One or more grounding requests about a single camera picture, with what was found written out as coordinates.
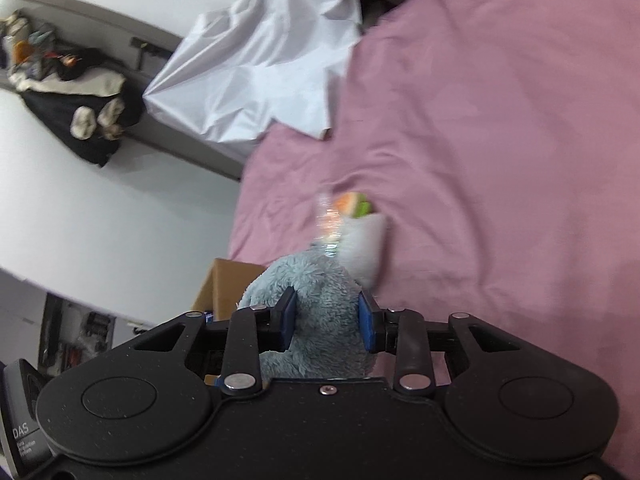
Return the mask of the grey pink plush toy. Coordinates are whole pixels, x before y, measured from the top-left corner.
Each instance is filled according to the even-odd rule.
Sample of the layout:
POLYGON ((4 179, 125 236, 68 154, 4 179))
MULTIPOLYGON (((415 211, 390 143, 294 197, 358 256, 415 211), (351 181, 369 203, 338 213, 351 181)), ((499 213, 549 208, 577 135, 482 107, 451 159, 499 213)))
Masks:
POLYGON ((262 352, 262 379, 368 376, 375 357, 359 333, 357 282, 335 259, 309 249, 270 264, 239 307, 272 308, 289 287, 297 294, 293 338, 288 350, 262 352))

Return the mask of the plush hamburger toy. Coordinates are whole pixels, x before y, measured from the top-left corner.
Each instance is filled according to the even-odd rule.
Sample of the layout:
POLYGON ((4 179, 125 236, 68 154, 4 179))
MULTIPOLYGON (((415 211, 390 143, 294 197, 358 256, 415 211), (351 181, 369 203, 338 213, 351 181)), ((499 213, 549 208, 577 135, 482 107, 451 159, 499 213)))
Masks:
POLYGON ((359 192, 341 194, 334 200, 333 206, 342 217, 353 219, 367 216, 373 211, 367 196, 359 192))

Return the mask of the cardboard box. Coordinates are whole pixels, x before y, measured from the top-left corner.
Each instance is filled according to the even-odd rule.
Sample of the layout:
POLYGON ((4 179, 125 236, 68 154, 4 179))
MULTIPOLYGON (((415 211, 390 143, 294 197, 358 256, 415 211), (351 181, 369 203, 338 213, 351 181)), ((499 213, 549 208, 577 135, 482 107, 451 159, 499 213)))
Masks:
POLYGON ((233 312, 246 291, 266 268, 258 264, 216 258, 198 292, 192 309, 210 312, 215 321, 225 321, 233 312))

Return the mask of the clear bag with white stuffing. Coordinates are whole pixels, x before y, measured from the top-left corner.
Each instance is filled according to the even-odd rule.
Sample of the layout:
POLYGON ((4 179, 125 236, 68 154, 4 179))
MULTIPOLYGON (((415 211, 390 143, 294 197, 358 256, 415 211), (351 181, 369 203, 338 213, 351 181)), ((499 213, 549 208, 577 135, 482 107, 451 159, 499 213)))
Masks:
POLYGON ((344 266, 360 286, 375 289, 382 268, 387 217, 374 210, 366 194, 373 207, 370 214, 358 219, 342 217, 333 206, 340 195, 319 194, 317 235, 312 247, 344 266))

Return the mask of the pink bed sheet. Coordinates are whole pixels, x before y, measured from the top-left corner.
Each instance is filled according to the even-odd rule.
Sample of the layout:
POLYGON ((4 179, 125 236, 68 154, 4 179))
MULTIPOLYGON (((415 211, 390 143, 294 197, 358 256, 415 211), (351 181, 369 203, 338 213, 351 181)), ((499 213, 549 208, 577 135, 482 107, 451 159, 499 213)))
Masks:
POLYGON ((352 54, 317 141, 245 165, 233 260, 307 248, 324 192, 388 220, 376 298, 469 312, 603 377, 639 474, 639 0, 408 0, 352 54))

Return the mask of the white draped cover sheet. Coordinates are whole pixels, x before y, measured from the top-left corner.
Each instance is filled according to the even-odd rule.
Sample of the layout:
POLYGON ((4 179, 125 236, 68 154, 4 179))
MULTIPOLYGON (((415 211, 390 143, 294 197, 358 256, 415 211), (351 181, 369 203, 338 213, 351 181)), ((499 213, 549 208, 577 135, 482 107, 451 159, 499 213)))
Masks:
POLYGON ((361 38, 360 0, 239 0, 198 17, 144 92, 159 122, 248 148, 277 122, 320 140, 361 38))

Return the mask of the black clothes hanging on door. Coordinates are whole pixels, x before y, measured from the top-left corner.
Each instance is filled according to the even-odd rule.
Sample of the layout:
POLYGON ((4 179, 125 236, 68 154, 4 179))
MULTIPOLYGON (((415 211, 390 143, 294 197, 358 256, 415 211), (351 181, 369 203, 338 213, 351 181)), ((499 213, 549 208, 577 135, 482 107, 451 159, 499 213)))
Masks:
POLYGON ((15 11, 1 21, 1 69, 27 109, 66 148, 105 166, 145 107, 142 92, 96 48, 58 38, 46 22, 15 11))

